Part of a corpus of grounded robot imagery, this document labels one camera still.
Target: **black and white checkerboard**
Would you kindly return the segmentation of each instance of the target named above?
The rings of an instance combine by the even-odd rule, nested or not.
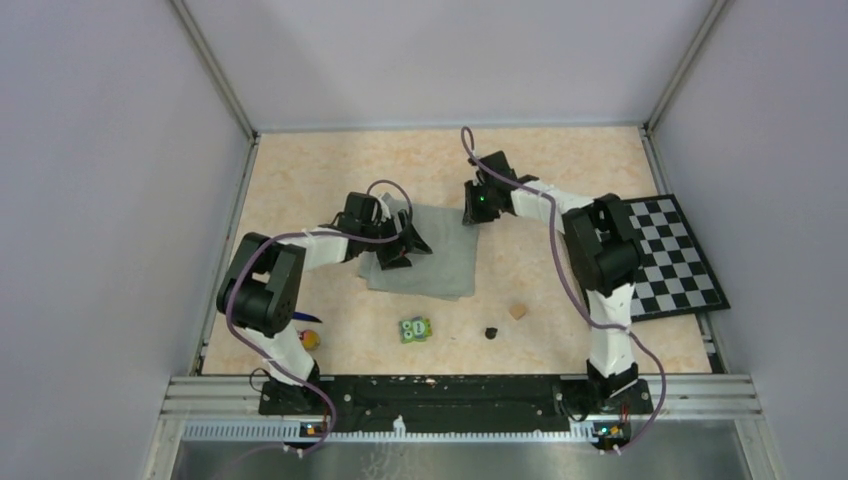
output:
[[[730,308],[674,195],[625,200],[645,252],[634,322]]]

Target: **cable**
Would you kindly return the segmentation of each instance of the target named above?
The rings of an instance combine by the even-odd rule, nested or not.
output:
[[[368,190],[370,191],[371,188],[373,188],[375,185],[383,184],[383,183],[388,184],[388,185],[392,185],[393,187],[398,189],[398,191],[401,193],[401,195],[403,195],[403,198],[404,198],[404,200],[406,200],[406,204],[409,208],[410,222],[407,224],[407,226],[412,225],[412,201],[409,199],[409,195],[406,193],[406,191],[400,185],[398,185],[397,183],[395,183],[391,180],[377,180],[374,183],[372,183],[370,187],[368,187]],[[357,236],[357,235],[351,235],[351,234],[348,234],[348,233],[337,232],[337,231],[333,231],[333,230],[319,230],[319,231],[309,232],[308,235],[311,235],[313,237],[318,237],[318,236],[322,236],[322,237],[343,237],[343,238],[347,238],[348,240],[354,240],[354,241],[357,241],[357,242],[373,243],[373,244],[385,244],[385,243],[391,243],[391,242],[394,242],[395,240],[397,240],[400,237],[401,233],[398,233],[397,235],[393,235],[393,236],[388,237],[388,238],[366,238],[366,237],[360,237],[360,236]],[[330,435],[330,433],[332,433],[333,429],[336,426],[336,419],[337,419],[336,405],[333,403],[333,401],[330,399],[330,397],[327,396],[326,393],[324,393],[323,390],[321,390],[317,386],[309,383],[305,379],[298,378],[293,373],[286,370],[286,368],[284,368],[276,360],[271,358],[271,356],[268,355],[261,347],[259,347],[258,345],[255,345],[253,342],[248,340],[247,337],[242,335],[235,328],[235,325],[233,325],[233,307],[235,305],[235,298],[236,298],[236,295],[238,294],[239,289],[241,289],[242,284],[244,284],[245,279],[250,274],[250,271],[253,268],[253,265],[256,263],[256,261],[259,259],[259,257],[262,256],[262,254],[265,252],[265,250],[268,249],[268,247],[270,247],[274,243],[282,241],[282,240],[290,240],[290,239],[293,239],[293,238],[301,238],[301,237],[305,237],[305,236],[307,236],[307,233],[304,233],[304,232],[283,233],[283,234],[277,235],[275,237],[269,238],[268,240],[265,240],[265,242],[262,245],[260,245],[259,248],[257,248],[255,252],[253,252],[253,255],[251,255],[250,258],[247,260],[247,263],[245,264],[244,268],[242,269],[242,271],[239,273],[238,277],[236,278],[235,284],[233,284],[233,289],[230,292],[230,298],[227,300],[227,307],[224,311],[225,317],[227,319],[227,330],[230,331],[230,334],[232,336],[236,337],[236,339],[238,339],[241,343],[245,344],[248,348],[250,348],[251,350],[256,352],[260,357],[265,359],[265,361],[267,361],[272,367],[274,367],[274,369],[276,369],[278,372],[280,372],[283,376],[285,376],[286,378],[292,380],[293,382],[295,382],[299,385],[303,385],[304,387],[306,387],[307,389],[311,390],[313,393],[318,395],[321,398],[321,400],[324,401],[324,403],[327,405],[327,407],[330,408],[330,424],[329,424],[328,428],[325,429],[324,432],[322,432],[322,434],[318,438],[317,442],[315,442],[312,446],[308,447],[307,449],[302,450],[302,452],[301,451],[298,452],[299,455],[303,455],[303,456],[314,452],[317,448],[319,448],[327,440],[327,437]],[[263,450],[268,450],[270,448],[283,448],[284,450],[288,450],[288,446],[286,446],[286,445],[277,445],[277,444],[260,445],[258,447],[252,448],[252,449],[248,450],[247,452],[243,453],[242,455],[238,456],[236,459],[234,459],[233,461],[231,461],[230,463],[225,465],[224,468],[219,470],[218,473],[216,473],[215,476],[213,476],[212,478],[214,479],[214,478],[220,477],[227,470],[229,470],[230,468],[232,468],[233,466],[235,466],[239,462],[243,461],[244,459],[250,457],[254,453],[257,453],[257,452],[260,452],[260,451],[263,451]]]
[[[468,133],[468,137],[469,137],[468,141],[466,141],[466,139],[465,139],[466,132]],[[459,134],[460,134],[460,139],[462,140],[462,147],[465,149],[465,152],[468,154],[468,157],[471,159],[471,161],[473,161],[474,164],[477,165],[477,167],[479,169],[488,173],[492,177],[500,180],[501,182],[506,183],[507,185],[510,185],[512,187],[515,187],[515,188],[520,188],[520,189],[522,189],[526,192],[530,192],[534,195],[539,195],[542,198],[544,198],[545,200],[547,200],[548,202],[550,202],[550,204],[551,204],[551,216],[550,216],[550,219],[548,220],[548,230],[549,230],[549,234],[550,234],[549,237],[550,237],[550,243],[551,243],[551,254],[554,257],[554,266],[556,267],[557,276],[559,277],[559,281],[562,284],[563,289],[565,289],[566,295],[568,295],[568,298],[571,300],[571,303],[574,305],[574,308],[577,310],[577,312],[580,314],[580,316],[583,317],[583,320],[585,320],[586,323],[589,324],[589,326],[591,326],[592,328],[598,329],[598,330],[621,330],[621,331],[626,332],[627,335],[633,340],[633,343],[635,343],[636,346],[639,347],[640,350],[645,352],[645,355],[650,357],[651,360],[653,360],[654,363],[657,364],[657,370],[659,370],[659,373],[660,373],[660,385],[661,385],[660,398],[657,401],[656,408],[654,408],[654,411],[651,412],[651,416],[648,417],[648,420],[645,422],[645,425],[642,426],[642,428],[639,430],[639,432],[636,433],[636,435],[633,436],[633,438],[631,438],[630,442],[627,445],[625,445],[624,447],[621,447],[619,449],[619,452],[622,453],[622,452],[628,450],[630,448],[630,446],[634,445],[640,438],[642,438],[642,435],[645,433],[645,431],[647,431],[651,427],[651,425],[654,424],[654,421],[656,421],[657,416],[659,416],[660,411],[662,410],[662,406],[665,403],[666,391],[668,389],[668,385],[667,385],[668,382],[667,382],[667,379],[666,379],[665,369],[663,368],[662,362],[660,362],[660,359],[656,355],[654,355],[653,352],[648,350],[648,348],[645,346],[645,344],[643,344],[642,341],[639,340],[639,337],[637,337],[636,334],[633,333],[632,331],[630,331],[627,327],[624,327],[624,326],[621,326],[621,325],[616,325],[616,324],[600,324],[600,323],[592,320],[592,317],[589,315],[589,311],[586,309],[586,307],[584,307],[577,300],[577,296],[574,294],[574,290],[572,290],[571,286],[568,284],[568,280],[565,276],[565,270],[562,266],[562,259],[560,258],[559,251],[557,250],[557,237],[556,237],[556,233],[557,233],[557,231],[556,231],[557,204],[556,204],[556,199],[546,192],[542,192],[542,191],[537,190],[535,188],[528,187],[527,185],[524,185],[523,183],[519,183],[519,182],[511,180],[507,177],[504,177],[503,175],[499,174],[498,172],[496,172],[496,171],[492,170],[491,168],[487,167],[486,165],[484,165],[483,162],[481,162],[480,159],[477,157],[477,154],[474,153],[474,133],[471,131],[471,129],[467,126],[464,126],[460,129]]]

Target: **beige tabletop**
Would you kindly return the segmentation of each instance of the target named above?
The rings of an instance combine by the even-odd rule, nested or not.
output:
[[[477,129],[475,137],[478,154],[503,150],[519,176],[569,192],[656,194],[635,127]],[[472,175],[458,130],[263,135],[238,238],[328,223],[348,192],[364,192],[380,178],[400,183],[416,203],[461,209],[463,182]],[[369,291],[358,265],[324,266],[302,279],[297,309],[324,323],[297,325],[320,334],[313,355],[324,374],[585,372],[589,329],[557,280],[543,223],[505,215],[482,225],[476,293],[456,302]],[[508,309],[519,302],[528,313],[513,320]],[[432,337],[401,344],[398,321],[416,315],[431,319]],[[498,328],[494,340],[484,337],[487,327]],[[641,322],[633,331],[668,372],[710,371],[694,316]],[[640,371],[656,372],[641,352],[636,359]],[[219,315],[203,372],[245,374],[259,366]]]

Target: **metal frame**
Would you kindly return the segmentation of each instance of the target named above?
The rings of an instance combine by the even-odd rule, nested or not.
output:
[[[206,38],[194,20],[194,16],[191,14],[191,10],[189,10],[185,0],[168,0],[168,3],[171,4],[174,10],[174,16],[177,17],[177,20],[179,20],[180,25],[183,27],[188,42],[197,54],[197,59],[200,60],[204,70],[206,70],[206,74],[209,75],[212,85],[215,87],[230,115],[233,116],[233,119],[238,123],[247,138],[256,138],[256,129],[253,128],[250,119],[247,118],[247,113],[245,113],[238,96],[230,85],[229,80],[227,80],[227,76],[224,75],[221,64],[218,63],[218,60],[212,53],[212,49],[209,48],[209,44],[206,42]]]
[[[250,147],[247,151],[244,170],[239,179],[239,188],[236,197],[233,200],[233,206],[230,209],[229,223],[227,225],[226,240],[224,247],[221,250],[221,258],[215,265],[215,270],[210,277],[212,283],[207,287],[206,313],[203,317],[203,329],[200,333],[200,339],[192,357],[192,362],[189,367],[189,372],[192,375],[200,374],[203,368],[203,360],[206,358],[206,349],[209,347],[209,338],[212,336],[212,328],[215,326],[215,317],[218,311],[215,309],[215,295],[218,292],[218,285],[224,278],[227,272],[227,265],[230,263],[230,256],[235,245],[236,236],[238,234],[239,220],[244,209],[244,201],[247,198],[247,189],[250,186],[250,178],[253,175],[253,167],[256,164],[256,155],[259,153],[259,142],[262,140],[261,135],[257,135],[250,142]]]
[[[666,85],[662,95],[660,95],[657,105],[654,107],[650,117],[648,117],[648,120],[645,122],[644,128],[648,136],[651,136],[654,132],[656,132],[657,127],[660,122],[662,122],[663,116],[671,106],[672,100],[674,100],[677,92],[680,90],[680,86],[683,85],[683,82],[688,77],[689,72],[692,71],[692,67],[697,62],[701,52],[703,51],[704,45],[715,31],[715,26],[722,18],[724,18],[724,15],[727,13],[732,3],[733,0],[713,1],[712,6],[710,6],[710,10],[707,12],[707,16],[704,17],[704,21],[701,22],[701,26],[692,38],[689,48],[686,49],[686,52],[683,54],[683,58],[681,58],[680,63],[677,64],[677,69],[674,71],[674,75],[672,75],[671,80],[668,85]]]
[[[247,155],[245,170],[241,178],[239,192],[234,200],[230,213],[230,225],[227,232],[227,241],[221,253],[214,278],[219,281],[220,275],[225,271],[232,250],[235,234],[238,228],[238,220],[244,206],[244,199],[252,173],[253,165],[258,150],[260,137],[253,129],[238,97],[230,86],[224,75],[220,64],[215,59],[209,45],[195,22],[191,12],[184,0],[168,0],[172,5],[175,15],[185,29],[189,42],[203,64],[210,80],[215,85],[222,101],[227,106],[235,121],[239,124],[246,136],[252,139],[250,151]],[[650,117],[640,128],[645,153],[654,181],[659,193],[669,193],[671,186],[667,178],[665,168],[659,152],[657,151],[653,135],[667,112],[677,91],[687,78],[693,65],[696,63],[703,46],[710,35],[714,32],[717,22],[726,14],[731,0],[715,0],[711,6],[702,25],[696,32],[692,43],[681,59],[677,70],[665,88],[656,107]],[[197,359],[202,359],[205,353],[206,342],[211,333],[214,323],[214,302],[210,296],[209,309],[206,313],[206,322],[201,335]],[[720,359],[721,339],[712,328],[709,317],[698,316],[699,324],[704,335],[705,342],[713,345],[716,355]],[[199,372],[199,362],[193,365],[192,372]],[[564,379],[581,379],[583,375],[564,375]],[[659,376],[644,375],[648,381],[651,394],[659,395]],[[178,460],[179,445],[183,435],[188,431],[190,438],[201,439],[208,435],[218,439],[226,438],[232,440],[236,437],[241,440],[267,440],[268,431],[263,430],[267,426],[276,425],[279,429],[274,430],[276,435],[283,432],[285,435],[296,433],[286,422],[299,421],[297,417],[284,417],[282,420],[263,417],[258,414],[260,394],[253,390],[248,383],[248,376],[190,376],[175,377],[171,380],[162,409],[159,423],[156,428],[153,442],[148,455],[145,479],[165,480],[170,479],[173,468]],[[634,419],[644,419],[645,416],[636,416]],[[587,422],[612,420],[606,416],[594,415]],[[757,398],[753,382],[748,375],[729,374],[707,374],[707,375],[669,375],[667,402],[658,418],[658,421],[704,421],[704,420],[733,420],[739,434],[745,459],[748,463],[752,478],[760,479],[783,479],[786,477],[780,459],[777,454],[771,432],[765,422],[765,417]],[[350,438],[350,434],[332,434],[328,442],[336,441],[371,441],[379,437],[379,441],[403,441],[405,432],[388,433],[388,437],[377,435],[374,438],[358,436]],[[457,441],[461,436],[435,435],[428,436],[428,441]],[[562,435],[528,434],[520,438],[510,438],[511,441],[550,441],[560,442],[571,439],[586,441],[586,438],[565,437]],[[481,438],[469,439],[480,441]]]

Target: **gray wall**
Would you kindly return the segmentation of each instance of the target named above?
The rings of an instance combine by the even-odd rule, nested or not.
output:
[[[710,0],[189,0],[259,130],[644,120]]]
[[[0,99],[0,478],[138,478],[246,140],[164,0],[3,2]]]
[[[659,132],[793,478],[845,475],[846,25],[844,0],[736,2]]]

